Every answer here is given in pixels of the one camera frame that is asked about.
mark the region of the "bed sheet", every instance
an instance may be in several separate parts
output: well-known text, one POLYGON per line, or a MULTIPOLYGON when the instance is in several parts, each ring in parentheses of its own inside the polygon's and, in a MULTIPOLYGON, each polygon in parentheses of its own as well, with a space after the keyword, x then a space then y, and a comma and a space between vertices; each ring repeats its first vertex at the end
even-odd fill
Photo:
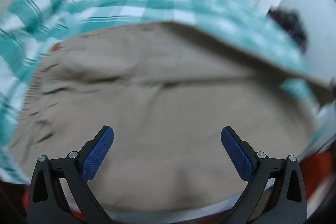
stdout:
MULTIPOLYGON (((34 68, 56 42, 105 27, 176 21, 205 31, 235 47, 293 71, 306 65, 294 41, 245 0, 15 0, 0 15, 0 176, 27 179, 6 154, 34 68)), ((284 85, 296 96, 312 97, 302 81, 284 85)))

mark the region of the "beige pants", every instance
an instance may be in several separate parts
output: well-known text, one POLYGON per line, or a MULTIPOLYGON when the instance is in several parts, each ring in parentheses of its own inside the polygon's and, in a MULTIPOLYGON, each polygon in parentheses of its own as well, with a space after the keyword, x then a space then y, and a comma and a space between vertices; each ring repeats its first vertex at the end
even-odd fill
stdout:
POLYGON ((9 148, 31 176, 38 156, 79 151, 107 124, 114 143, 88 183, 103 208, 205 207, 246 186, 223 127, 270 157, 310 143, 309 110, 274 84, 285 74, 173 23, 82 34, 38 66, 9 148))

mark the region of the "silver screw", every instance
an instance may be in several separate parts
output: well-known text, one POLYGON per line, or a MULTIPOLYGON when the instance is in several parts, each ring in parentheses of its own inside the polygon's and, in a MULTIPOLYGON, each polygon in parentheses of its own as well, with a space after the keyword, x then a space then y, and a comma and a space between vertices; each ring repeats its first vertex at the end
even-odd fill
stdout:
POLYGON ((72 158, 72 159, 76 158, 77 156, 78 156, 78 152, 77 151, 72 151, 69 154, 69 157, 72 158))
POLYGON ((45 161, 46 158, 47 158, 47 157, 46 157, 45 155, 39 156, 38 161, 39 161, 39 162, 43 162, 43 161, 45 161))
POLYGON ((257 153, 257 156, 258 156, 259 158, 261 158, 261 159, 266 158, 266 154, 265 154, 264 152, 258 152, 258 153, 257 153))
POLYGON ((293 156, 293 155, 290 155, 290 156, 289 156, 289 159, 290 159, 291 161, 296 161, 296 157, 293 156))

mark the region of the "bed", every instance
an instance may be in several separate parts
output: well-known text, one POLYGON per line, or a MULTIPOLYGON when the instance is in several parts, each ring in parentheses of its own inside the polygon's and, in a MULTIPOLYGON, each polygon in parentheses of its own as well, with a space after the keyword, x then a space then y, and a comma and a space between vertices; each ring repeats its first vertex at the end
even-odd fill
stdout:
MULTIPOLYGON (((171 21, 195 27, 283 70, 298 74, 307 71, 300 50, 290 37, 245 0, 15 0, 0 16, 1 179, 29 183, 6 145, 34 70, 53 45, 102 28, 171 21)), ((305 101, 314 112, 317 100, 303 80, 287 81, 283 89, 305 101)), ((203 211, 170 215, 164 222, 220 212, 236 199, 233 196, 225 204, 203 211)), ((141 218, 132 212, 114 215, 121 221, 132 221, 134 217, 141 218)), ((144 214, 140 222, 149 223, 149 219, 153 215, 144 214)))

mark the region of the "blue gripper pad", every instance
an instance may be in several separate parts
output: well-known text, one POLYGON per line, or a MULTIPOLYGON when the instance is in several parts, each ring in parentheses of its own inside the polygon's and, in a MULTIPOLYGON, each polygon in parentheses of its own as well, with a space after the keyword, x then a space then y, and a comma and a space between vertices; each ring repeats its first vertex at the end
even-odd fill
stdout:
POLYGON ((221 133, 222 145, 234 164, 240 178, 250 183, 253 179, 253 165, 241 146, 230 133, 231 128, 223 128, 221 133))
POLYGON ((105 128, 103 127, 102 130, 105 131, 101 134, 100 138, 95 143, 91 151, 88 151, 88 155, 82 164, 81 179, 85 183, 95 177, 101 163, 103 162, 108 150, 113 143, 113 129, 106 126, 105 128))

